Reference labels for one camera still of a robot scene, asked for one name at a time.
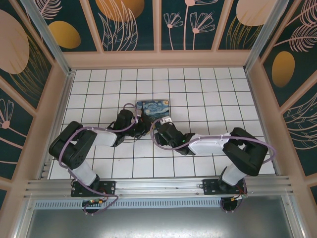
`white tile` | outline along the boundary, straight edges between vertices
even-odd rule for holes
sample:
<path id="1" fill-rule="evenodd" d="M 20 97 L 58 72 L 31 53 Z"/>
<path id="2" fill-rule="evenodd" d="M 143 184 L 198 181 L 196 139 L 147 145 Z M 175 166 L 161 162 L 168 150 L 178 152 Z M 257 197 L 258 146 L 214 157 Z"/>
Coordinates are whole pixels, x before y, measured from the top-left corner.
<path id="1" fill-rule="evenodd" d="M 99 123 L 100 108 L 99 109 L 84 109 L 81 123 Z"/>
<path id="2" fill-rule="evenodd" d="M 106 80 L 106 71 L 105 69 L 92 70 L 90 81 L 105 81 Z"/>
<path id="3" fill-rule="evenodd" d="M 114 157 L 133 158 L 133 145 L 134 143 L 121 143 L 118 147 L 114 149 Z"/>
<path id="4" fill-rule="evenodd" d="M 184 79 L 183 68 L 169 68 L 168 77 L 169 79 Z"/>
<path id="5" fill-rule="evenodd" d="M 256 107 L 252 106 L 240 106 L 241 115 L 243 120 L 258 120 L 258 114 Z"/>
<path id="6" fill-rule="evenodd" d="M 84 108 L 86 95 L 70 95 L 68 109 Z"/>
<path id="7" fill-rule="evenodd" d="M 217 81 L 215 79 L 202 80 L 203 92 L 218 92 Z"/>
<path id="8" fill-rule="evenodd" d="M 184 80 L 170 80 L 169 91 L 171 93 L 184 93 L 185 92 Z"/>
<path id="9" fill-rule="evenodd" d="M 270 155 L 267 155 L 264 160 L 267 160 L 269 158 L 270 158 Z M 275 169 L 274 169 L 272 161 L 269 161 L 263 164 L 259 171 L 259 175 L 274 175 L 274 174 L 275 174 Z"/>
<path id="10" fill-rule="evenodd" d="M 105 82 L 105 94 L 120 93 L 121 82 Z"/>
<path id="11" fill-rule="evenodd" d="M 123 108 L 124 104 L 132 103 L 135 105 L 136 95 L 134 93 L 129 94 L 120 94 L 120 103 L 119 107 Z"/>
<path id="12" fill-rule="evenodd" d="M 99 123 L 111 123 L 116 120 L 117 116 L 118 116 L 117 108 L 101 109 Z"/>
<path id="13" fill-rule="evenodd" d="M 189 107 L 189 121 L 203 121 L 206 119 L 205 107 Z"/>
<path id="14" fill-rule="evenodd" d="M 154 145 L 154 157 L 173 157 L 173 151 L 172 150 L 163 150 L 163 149 L 157 147 L 156 145 Z"/>
<path id="15" fill-rule="evenodd" d="M 202 86 L 200 80 L 185 80 L 186 92 L 201 92 Z"/>
<path id="16" fill-rule="evenodd" d="M 223 106 L 223 113 L 225 120 L 241 120 L 241 113 L 239 106 Z"/>
<path id="17" fill-rule="evenodd" d="M 187 93 L 188 106 L 203 106 L 203 93 Z"/>
<path id="18" fill-rule="evenodd" d="M 225 167 L 232 165 L 231 160 L 227 156 L 214 156 L 213 161 L 217 176 L 221 175 Z"/>
<path id="19" fill-rule="evenodd" d="M 219 92 L 232 92 L 234 91 L 231 79 L 217 79 Z"/>
<path id="20" fill-rule="evenodd" d="M 220 96 L 219 93 L 203 93 L 205 106 L 220 106 Z"/>
<path id="21" fill-rule="evenodd" d="M 200 135 L 209 135 L 208 125 L 206 121 L 190 122 L 190 131 Z"/>
<path id="22" fill-rule="evenodd" d="M 153 92 L 153 81 L 138 81 L 137 82 L 137 93 L 152 93 Z"/>
<path id="23" fill-rule="evenodd" d="M 136 93 L 137 81 L 122 81 L 120 93 Z"/>
<path id="24" fill-rule="evenodd" d="M 241 120 L 226 121 L 226 125 L 229 133 L 232 132 L 236 127 L 244 129 L 243 121 Z"/>
<path id="25" fill-rule="evenodd" d="M 199 68 L 200 79 L 215 79 L 213 68 Z"/>
<path id="26" fill-rule="evenodd" d="M 138 140 L 134 143 L 134 158 L 153 157 L 152 140 Z"/>
<path id="27" fill-rule="evenodd" d="M 76 70 L 74 82 L 88 82 L 91 70 Z"/>
<path id="28" fill-rule="evenodd" d="M 168 100 L 169 101 L 169 94 L 168 93 L 154 93 L 153 100 Z"/>
<path id="29" fill-rule="evenodd" d="M 153 177 L 153 158 L 134 159 L 133 177 L 134 178 L 152 178 Z"/>
<path id="30" fill-rule="evenodd" d="M 188 121 L 187 107 L 171 107 L 170 114 L 172 121 Z"/>
<path id="31" fill-rule="evenodd" d="M 152 101 L 153 94 L 152 93 L 140 93 L 137 94 L 137 102 L 139 101 Z"/>
<path id="32" fill-rule="evenodd" d="M 64 124 L 70 124 L 72 121 L 81 121 L 83 109 L 67 109 L 64 119 Z"/>
<path id="33" fill-rule="evenodd" d="M 175 177 L 195 176 L 193 157 L 174 158 Z"/>
<path id="34" fill-rule="evenodd" d="M 210 135 L 223 135 L 227 133 L 226 123 L 224 121 L 208 121 Z"/>
<path id="35" fill-rule="evenodd" d="M 152 71 L 151 68 L 138 69 L 138 80 L 152 80 Z"/>
<path id="36" fill-rule="evenodd" d="M 263 131 L 261 128 L 260 121 L 258 120 L 245 120 L 244 126 L 246 131 L 252 136 L 263 136 Z"/>
<path id="37" fill-rule="evenodd" d="M 208 120 L 224 120 L 222 107 L 206 107 L 206 113 Z"/>
<path id="38" fill-rule="evenodd" d="M 98 174 L 101 179 L 110 179 L 112 174 L 113 160 L 94 160 L 93 171 Z"/>
<path id="39" fill-rule="evenodd" d="M 215 176 L 212 156 L 194 157 L 196 176 Z"/>
<path id="40" fill-rule="evenodd" d="M 173 107 L 187 106 L 186 93 L 170 93 L 169 104 Z"/>
<path id="41" fill-rule="evenodd" d="M 87 95 L 85 108 L 101 108 L 102 101 L 102 94 Z"/>
<path id="42" fill-rule="evenodd" d="M 246 74 L 242 67 L 240 68 L 229 68 L 232 78 L 246 78 Z"/>
<path id="43" fill-rule="evenodd" d="M 71 95 L 74 94 L 87 94 L 88 82 L 75 82 L 71 89 Z"/>
<path id="44" fill-rule="evenodd" d="M 185 79 L 200 79 L 198 68 L 184 68 Z"/>
<path id="45" fill-rule="evenodd" d="M 119 94 L 104 94 L 102 107 L 103 108 L 117 108 L 118 101 L 119 101 Z"/>
<path id="46" fill-rule="evenodd" d="M 69 177 L 67 170 L 59 166 L 58 160 L 54 160 L 50 179 L 69 179 Z"/>
<path id="47" fill-rule="evenodd" d="M 246 79 L 233 79 L 235 91 L 250 91 L 248 81 Z"/>
<path id="48" fill-rule="evenodd" d="M 174 125 L 183 134 L 190 133 L 189 122 L 174 122 Z"/>
<path id="49" fill-rule="evenodd" d="M 95 159 L 113 158 L 114 147 L 106 145 L 96 145 Z"/>
<path id="50" fill-rule="evenodd" d="M 120 81 L 121 69 L 108 69 L 106 74 L 106 81 Z"/>
<path id="51" fill-rule="evenodd" d="M 169 92 L 168 80 L 153 81 L 153 92 L 168 93 Z"/>
<path id="52" fill-rule="evenodd" d="M 168 79 L 167 68 L 154 68 L 153 69 L 153 80 L 167 80 L 167 79 Z"/>
<path id="53" fill-rule="evenodd" d="M 216 78 L 231 78 L 229 68 L 214 68 Z"/>
<path id="54" fill-rule="evenodd" d="M 173 158 L 154 158 L 154 177 L 174 177 Z"/>
<path id="55" fill-rule="evenodd" d="M 238 105 L 237 97 L 234 92 L 220 92 L 221 104 L 226 105 Z"/>
<path id="56" fill-rule="evenodd" d="M 132 178 L 133 159 L 114 159 L 112 178 Z"/>
<path id="57" fill-rule="evenodd" d="M 137 80 L 137 70 L 136 69 L 123 69 L 121 80 L 122 81 Z"/>
<path id="58" fill-rule="evenodd" d="M 254 105 L 250 92 L 236 92 L 239 105 Z"/>
<path id="59" fill-rule="evenodd" d="M 89 82 L 87 94 L 102 94 L 105 82 Z"/>
<path id="60" fill-rule="evenodd" d="M 93 159 L 95 155 L 95 146 L 90 147 L 90 150 L 88 151 L 88 154 L 86 156 L 86 159 Z"/>

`gold circle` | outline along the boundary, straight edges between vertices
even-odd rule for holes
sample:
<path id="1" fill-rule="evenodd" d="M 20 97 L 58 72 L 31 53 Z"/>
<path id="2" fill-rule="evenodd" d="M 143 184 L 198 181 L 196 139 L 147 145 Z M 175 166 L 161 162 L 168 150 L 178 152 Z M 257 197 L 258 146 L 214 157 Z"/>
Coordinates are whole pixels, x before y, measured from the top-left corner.
<path id="1" fill-rule="evenodd" d="M 28 36 L 21 24 L 0 10 L 0 68 L 7 73 L 21 73 L 29 61 Z"/>
<path id="2" fill-rule="evenodd" d="M 141 15 L 144 9 L 144 0 L 96 0 L 96 4 L 107 18 L 113 21 L 128 21 L 130 18 L 124 14 L 121 1 L 127 11 L 128 9 L 132 11 L 135 18 Z"/>
<path id="3" fill-rule="evenodd" d="M 291 80 L 295 70 L 295 60 L 291 53 L 282 51 L 275 57 L 272 67 L 273 83 L 282 88 Z"/>
<path id="4" fill-rule="evenodd" d="M 49 25 L 49 29 L 59 46 L 73 49 L 81 43 L 78 31 L 65 21 L 54 21 Z"/>
<path id="5" fill-rule="evenodd" d="M 276 0 L 239 0 L 237 18 L 246 26 L 261 26 L 266 22 Z"/>

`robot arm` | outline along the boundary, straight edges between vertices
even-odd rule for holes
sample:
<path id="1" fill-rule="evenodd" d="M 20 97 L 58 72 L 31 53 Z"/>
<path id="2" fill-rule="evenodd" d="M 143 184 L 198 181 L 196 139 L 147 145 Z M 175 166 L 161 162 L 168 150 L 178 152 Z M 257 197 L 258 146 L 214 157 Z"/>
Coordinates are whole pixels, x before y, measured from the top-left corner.
<path id="1" fill-rule="evenodd" d="M 226 188 L 228 187 L 227 185 L 235 186 L 246 175 L 257 176 L 259 174 L 268 151 L 266 146 L 242 139 L 222 139 L 225 136 L 255 139 L 248 132 L 241 128 L 234 128 L 231 133 L 220 135 L 220 139 L 202 139 L 206 136 L 208 135 L 182 134 L 176 129 L 171 119 L 165 119 L 155 134 L 155 140 L 159 145 L 169 145 L 173 148 L 193 141 L 187 146 L 176 150 L 182 155 L 218 154 L 228 156 L 233 164 L 224 169 L 218 181 L 219 186 L 224 190 L 228 189 Z"/>

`dark teal wallpaper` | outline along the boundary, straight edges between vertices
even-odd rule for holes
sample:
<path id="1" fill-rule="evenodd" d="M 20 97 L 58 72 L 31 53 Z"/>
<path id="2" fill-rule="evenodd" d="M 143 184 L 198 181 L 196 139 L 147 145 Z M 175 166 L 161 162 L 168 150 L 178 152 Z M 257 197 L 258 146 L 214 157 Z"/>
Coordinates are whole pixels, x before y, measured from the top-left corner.
<path id="1" fill-rule="evenodd" d="M 161 49 L 210 50 L 222 7 L 222 0 L 162 0 Z"/>
<path id="2" fill-rule="evenodd" d="M 282 106 L 317 69 L 316 1 L 302 1 L 264 61 L 276 99 Z"/>
<path id="3" fill-rule="evenodd" d="M 0 22 L 0 76 L 37 108 L 52 65 L 9 1 L 0 2 Z"/>
<path id="4" fill-rule="evenodd" d="M 317 84 L 283 116 L 305 175 L 317 173 Z"/>
<path id="5" fill-rule="evenodd" d="M 0 211 L 1 211 L 2 204 L 4 202 L 5 195 L 6 195 L 6 191 L 0 189 Z"/>
<path id="6" fill-rule="evenodd" d="M 104 51 L 153 51 L 152 0 L 89 0 Z"/>
<path id="7" fill-rule="evenodd" d="M 312 194 L 313 194 L 313 197 L 314 197 L 315 203 L 316 203 L 316 205 L 317 205 L 317 185 L 316 185 L 316 186 L 311 187 L 311 192 L 312 192 Z"/>
<path id="8" fill-rule="evenodd" d="M 270 44 L 272 37 L 276 34 L 276 32 L 277 32 L 279 26 L 281 25 L 282 21 L 284 20 L 286 14 L 288 13 L 288 10 L 289 10 L 289 8 L 292 6 L 293 2 L 294 2 L 294 0 L 289 0 L 289 2 L 288 2 L 288 4 L 287 4 L 287 7 L 286 7 L 286 9 L 284 10 L 284 13 L 282 14 L 280 20 L 278 21 L 278 23 L 277 23 L 275 29 L 274 29 L 273 32 L 272 32 L 272 34 L 271 34 L 270 37 L 268 38 L 268 40 L 267 40 L 266 44 L 264 45 L 262 51 L 260 52 L 260 58 L 262 58 L 262 55 L 264 54 L 264 52 L 266 51 L 268 45 Z"/>
<path id="9" fill-rule="evenodd" d="M 250 50 L 275 0 L 234 0 L 219 50 Z"/>
<path id="10" fill-rule="evenodd" d="M 0 89 L 0 177 L 12 179 L 33 117 Z"/>

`flower illustration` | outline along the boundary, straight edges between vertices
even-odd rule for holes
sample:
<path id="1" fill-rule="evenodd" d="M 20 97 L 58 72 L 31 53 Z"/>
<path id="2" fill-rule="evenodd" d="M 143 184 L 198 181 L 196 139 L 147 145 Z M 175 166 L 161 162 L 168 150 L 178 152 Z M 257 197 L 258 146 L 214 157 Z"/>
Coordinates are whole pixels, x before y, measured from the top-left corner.
<path id="1" fill-rule="evenodd" d="M 218 0 L 185 0 L 186 5 L 194 6 L 194 5 L 207 5 L 218 2 Z"/>
<path id="2" fill-rule="evenodd" d="M 172 37 L 170 34 L 170 30 L 173 27 L 179 27 L 183 25 L 183 21 L 181 21 L 181 17 L 179 13 L 172 13 L 169 15 L 168 13 L 164 14 L 164 20 L 165 23 L 168 27 L 168 32 L 169 32 L 169 41 L 170 41 L 170 46 L 172 47 L 172 50 L 174 50 L 173 43 L 172 43 Z"/>
<path id="3" fill-rule="evenodd" d="M 195 49 L 195 36 L 198 33 L 208 32 L 214 30 L 214 24 L 212 24 L 213 18 L 212 13 L 201 13 L 197 18 L 197 12 L 190 14 L 190 23 L 192 25 L 194 40 L 193 50 Z"/>

